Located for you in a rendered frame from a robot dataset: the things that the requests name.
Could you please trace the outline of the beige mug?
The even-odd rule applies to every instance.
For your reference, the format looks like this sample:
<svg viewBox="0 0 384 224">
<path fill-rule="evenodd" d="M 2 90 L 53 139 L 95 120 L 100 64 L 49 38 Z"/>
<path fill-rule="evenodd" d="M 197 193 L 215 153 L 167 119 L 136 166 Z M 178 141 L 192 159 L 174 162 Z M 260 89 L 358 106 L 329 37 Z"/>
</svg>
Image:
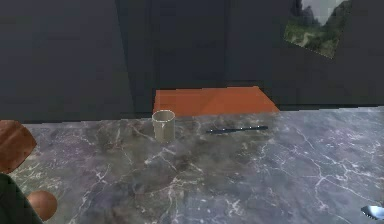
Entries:
<svg viewBox="0 0 384 224">
<path fill-rule="evenodd" d="M 166 143 L 175 139 L 175 113 L 171 110 L 159 110 L 152 115 L 155 139 Z"/>
</svg>

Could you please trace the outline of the black pen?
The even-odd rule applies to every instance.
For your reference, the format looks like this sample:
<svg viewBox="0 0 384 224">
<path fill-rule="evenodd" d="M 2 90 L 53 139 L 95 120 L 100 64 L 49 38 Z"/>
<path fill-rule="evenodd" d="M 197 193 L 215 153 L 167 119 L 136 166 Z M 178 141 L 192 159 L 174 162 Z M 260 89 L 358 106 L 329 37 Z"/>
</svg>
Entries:
<svg viewBox="0 0 384 224">
<path fill-rule="evenodd" d="M 240 131 L 251 131 L 251 130 L 267 130 L 268 126 L 254 126 L 254 127 L 241 127 L 241 128 L 223 128 L 223 129 L 211 129 L 207 130 L 207 134 L 226 134 Z"/>
</svg>

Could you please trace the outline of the framed landscape picture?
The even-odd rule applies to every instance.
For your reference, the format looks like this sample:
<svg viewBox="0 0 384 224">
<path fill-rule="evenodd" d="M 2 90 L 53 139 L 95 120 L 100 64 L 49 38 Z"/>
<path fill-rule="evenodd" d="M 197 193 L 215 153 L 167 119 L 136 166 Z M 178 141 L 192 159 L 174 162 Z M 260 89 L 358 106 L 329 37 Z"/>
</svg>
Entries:
<svg viewBox="0 0 384 224">
<path fill-rule="evenodd" d="M 293 0 L 284 39 L 333 58 L 351 8 L 352 0 Z"/>
</svg>

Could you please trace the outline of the brown round potato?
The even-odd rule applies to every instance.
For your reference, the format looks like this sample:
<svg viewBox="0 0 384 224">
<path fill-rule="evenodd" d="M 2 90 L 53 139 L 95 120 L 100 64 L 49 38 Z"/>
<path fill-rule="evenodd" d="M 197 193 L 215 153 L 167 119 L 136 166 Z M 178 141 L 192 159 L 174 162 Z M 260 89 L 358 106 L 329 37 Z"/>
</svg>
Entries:
<svg viewBox="0 0 384 224">
<path fill-rule="evenodd" d="M 27 199 L 42 221 L 49 220 L 57 211 L 57 199 L 48 191 L 33 191 L 27 196 Z"/>
</svg>

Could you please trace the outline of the brown bread loaf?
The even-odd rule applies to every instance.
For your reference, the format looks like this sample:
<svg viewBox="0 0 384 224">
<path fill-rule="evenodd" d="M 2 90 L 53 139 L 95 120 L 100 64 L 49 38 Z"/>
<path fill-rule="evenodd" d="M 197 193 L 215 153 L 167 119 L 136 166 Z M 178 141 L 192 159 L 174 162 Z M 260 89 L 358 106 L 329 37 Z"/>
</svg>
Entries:
<svg viewBox="0 0 384 224">
<path fill-rule="evenodd" d="M 30 131 L 15 120 L 0 120 L 0 173 L 9 174 L 31 154 L 37 143 Z"/>
</svg>

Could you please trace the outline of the silver spoon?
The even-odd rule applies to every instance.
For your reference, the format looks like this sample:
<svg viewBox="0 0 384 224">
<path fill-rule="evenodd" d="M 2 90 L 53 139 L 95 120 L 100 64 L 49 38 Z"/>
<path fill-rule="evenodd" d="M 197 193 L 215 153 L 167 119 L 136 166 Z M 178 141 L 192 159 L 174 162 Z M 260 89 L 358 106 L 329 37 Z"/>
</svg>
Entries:
<svg viewBox="0 0 384 224">
<path fill-rule="evenodd" d="M 384 220 L 384 207 L 369 205 L 362 207 L 361 211 L 371 219 Z"/>
</svg>

